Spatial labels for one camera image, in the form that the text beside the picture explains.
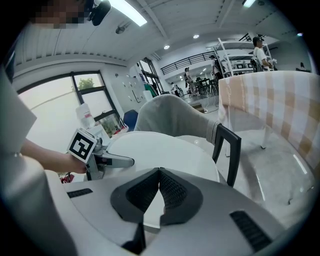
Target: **floor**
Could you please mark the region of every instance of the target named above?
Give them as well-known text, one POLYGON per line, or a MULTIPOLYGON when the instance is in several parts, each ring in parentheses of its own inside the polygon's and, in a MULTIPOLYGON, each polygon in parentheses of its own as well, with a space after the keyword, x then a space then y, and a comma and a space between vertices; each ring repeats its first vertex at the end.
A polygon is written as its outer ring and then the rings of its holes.
MULTIPOLYGON (((205 114, 212 120, 218 119, 218 97, 188 98, 187 101, 199 101, 207 110, 205 114)), ((303 219, 308 213, 310 197, 313 194, 314 177, 289 143, 272 133, 266 149, 262 149, 263 124, 254 117, 246 115, 235 120, 235 126, 241 131, 235 133, 242 138, 241 157, 234 188, 267 209, 285 228, 289 228, 303 219)), ((212 156, 214 146, 204 138, 188 136, 184 140, 194 143, 212 156)), ((227 179, 229 157, 224 142, 217 168, 227 179)))

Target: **person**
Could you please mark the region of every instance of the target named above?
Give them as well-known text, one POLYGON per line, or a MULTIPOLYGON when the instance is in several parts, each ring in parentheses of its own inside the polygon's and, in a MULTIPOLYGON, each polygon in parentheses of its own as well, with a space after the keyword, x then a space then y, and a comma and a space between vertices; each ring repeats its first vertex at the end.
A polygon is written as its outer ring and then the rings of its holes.
POLYGON ((220 79, 223 79, 223 75, 222 73, 220 72, 221 68, 220 68, 220 65, 219 65, 219 61, 215 58, 214 55, 211 55, 210 56, 210 59, 211 59, 211 66, 212 66, 212 73, 213 75, 216 77, 216 79, 220 80, 220 79))
MULTIPOLYGON (((73 22, 81 17, 85 10, 85 1, 51 0, 50 6, 43 6, 41 12, 37 12, 31 22, 41 27, 60 28, 61 26, 73 22)), ((14 76, 15 43, 4 58, 3 67, 5 73, 12 83, 14 76)), ((26 139, 20 153, 37 160, 45 170, 57 173, 86 173, 86 165, 70 154, 64 154, 43 148, 26 139)))
POLYGON ((171 86, 172 86, 171 91, 174 92, 174 94, 175 94, 176 96, 180 97, 180 96, 179 96, 179 92, 178 92, 178 86, 177 86, 176 84, 174 84, 173 82, 171 83, 171 86))
POLYGON ((186 67, 184 69, 184 80, 187 81, 187 83, 189 84, 192 95, 196 96, 197 95, 197 88, 196 88, 194 81, 192 80, 192 78, 190 76, 188 67, 186 67))
POLYGON ((300 63, 300 70, 303 70, 303 71, 306 70, 305 65, 302 62, 300 63))
POLYGON ((258 64, 262 67, 263 71, 270 71, 273 68, 273 65, 268 62, 267 56, 263 50, 262 40, 259 37, 253 38, 253 55, 257 58, 258 64))

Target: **white shelf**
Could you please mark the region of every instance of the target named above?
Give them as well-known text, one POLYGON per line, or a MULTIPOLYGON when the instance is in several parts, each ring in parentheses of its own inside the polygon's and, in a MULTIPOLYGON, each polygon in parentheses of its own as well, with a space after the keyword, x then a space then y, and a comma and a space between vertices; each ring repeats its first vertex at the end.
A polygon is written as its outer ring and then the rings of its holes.
MULTIPOLYGON (((255 48, 253 42, 242 42, 242 41, 223 41, 223 46, 226 50, 231 50, 231 49, 249 49, 253 50, 255 48)), ((215 46, 216 51, 223 50, 221 44, 217 44, 215 46)))
MULTIPOLYGON (((236 68, 236 69, 232 69, 233 73, 240 73, 240 72, 250 72, 250 71, 254 71, 254 69, 252 67, 249 68, 236 68)), ((228 74, 231 73, 231 71, 227 71, 224 72, 224 74, 228 74)))
POLYGON ((227 56, 229 57, 229 60, 233 62, 233 61, 249 61, 254 55, 253 54, 230 54, 227 56))

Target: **fluorescent light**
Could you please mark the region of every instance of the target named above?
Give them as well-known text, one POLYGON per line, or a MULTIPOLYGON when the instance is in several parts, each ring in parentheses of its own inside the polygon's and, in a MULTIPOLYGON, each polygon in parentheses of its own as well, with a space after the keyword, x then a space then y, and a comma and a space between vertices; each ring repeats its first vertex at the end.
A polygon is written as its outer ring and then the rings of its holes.
POLYGON ((252 6, 252 4, 255 2, 256 0, 244 0, 244 2, 242 3, 244 7, 250 7, 252 6))
POLYGON ((305 169, 304 165, 302 164, 302 162, 299 160, 299 158, 294 154, 293 155, 294 159, 297 161, 298 165, 300 166, 300 168, 302 169, 304 174, 307 174, 307 170, 305 169))
POLYGON ((146 19, 125 0, 109 0, 109 2, 113 8, 116 8, 117 10, 122 12, 128 18, 137 23, 140 27, 143 24, 147 23, 146 19))

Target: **beige checkered cloth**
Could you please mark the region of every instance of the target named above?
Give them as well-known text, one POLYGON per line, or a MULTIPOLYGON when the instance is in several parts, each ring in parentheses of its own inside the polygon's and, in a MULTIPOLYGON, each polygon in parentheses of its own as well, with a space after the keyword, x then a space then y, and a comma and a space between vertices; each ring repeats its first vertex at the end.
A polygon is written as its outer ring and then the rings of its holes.
POLYGON ((320 177, 320 76, 272 71, 219 81, 219 121, 228 106, 250 113, 284 137, 320 177))

